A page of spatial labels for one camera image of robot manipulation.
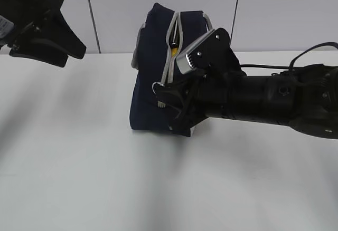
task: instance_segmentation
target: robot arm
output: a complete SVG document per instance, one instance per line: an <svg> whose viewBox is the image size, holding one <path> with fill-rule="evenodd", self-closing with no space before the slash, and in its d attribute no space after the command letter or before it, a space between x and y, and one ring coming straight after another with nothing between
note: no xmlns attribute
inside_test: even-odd
<svg viewBox="0 0 338 231"><path fill-rule="evenodd" d="M10 56L64 67L68 56L83 58L86 47L63 18L64 0L0 0L0 48Z"/></svg>
<svg viewBox="0 0 338 231"><path fill-rule="evenodd" d="M172 128L191 128L214 117L278 124L338 139L338 67L295 68L297 57L287 71L247 76L229 44L224 29L209 31L177 57L180 79L166 86L154 84L159 100L177 111ZM338 48L336 43L319 46L324 45Z"/></svg>

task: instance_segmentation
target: wire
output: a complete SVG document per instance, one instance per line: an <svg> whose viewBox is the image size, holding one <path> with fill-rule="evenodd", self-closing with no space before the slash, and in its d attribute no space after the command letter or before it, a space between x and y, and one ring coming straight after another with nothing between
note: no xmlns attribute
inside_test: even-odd
<svg viewBox="0 0 338 231"><path fill-rule="evenodd" d="M305 52L301 53L300 55L298 55L297 57L295 57L291 63L290 63L290 66L289 66L289 72L290 72L290 76L291 78L294 80L294 82L298 85L298 86L308 86L310 84L313 84L316 82L316 80L314 81L308 81L308 82L299 82L294 74L293 74L293 69L295 69L294 65L295 65L295 62L300 58L302 57L304 54L314 50L314 49L317 49L319 47L323 47L323 46L332 46L332 47L335 47L336 49L338 49L338 43L335 43L335 42L326 42L326 43L322 43L322 44L319 44L319 45L315 45L313 47L311 47L310 49L306 50Z"/></svg>
<svg viewBox="0 0 338 231"><path fill-rule="evenodd" d="M241 68L260 68L260 69L285 69L289 70L289 66L269 66L269 65L256 65L256 64L244 64L240 65Z"/></svg>

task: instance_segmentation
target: white table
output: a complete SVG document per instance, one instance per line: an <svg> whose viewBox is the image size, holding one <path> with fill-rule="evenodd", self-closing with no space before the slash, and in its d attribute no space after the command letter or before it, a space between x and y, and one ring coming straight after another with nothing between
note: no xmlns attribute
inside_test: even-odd
<svg viewBox="0 0 338 231"><path fill-rule="evenodd" d="M219 119L192 138L132 132L131 58L0 56L0 230L337 230L338 141ZM338 65L333 51L307 59Z"/></svg>

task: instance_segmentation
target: navy blue bag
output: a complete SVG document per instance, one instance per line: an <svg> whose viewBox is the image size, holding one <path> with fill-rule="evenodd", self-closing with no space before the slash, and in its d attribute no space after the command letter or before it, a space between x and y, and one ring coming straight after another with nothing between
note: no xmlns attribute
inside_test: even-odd
<svg viewBox="0 0 338 231"><path fill-rule="evenodd" d="M138 69L129 116L133 130L191 136L190 130L171 130L167 116L175 115L176 112L158 102L153 83L171 83L180 74L168 43L173 31L178 28L179 54L179 51L207 32L207 27L212 28L209 18L202 11L176 13L155 3L139 31L132 61L132 67Z"/></svg>

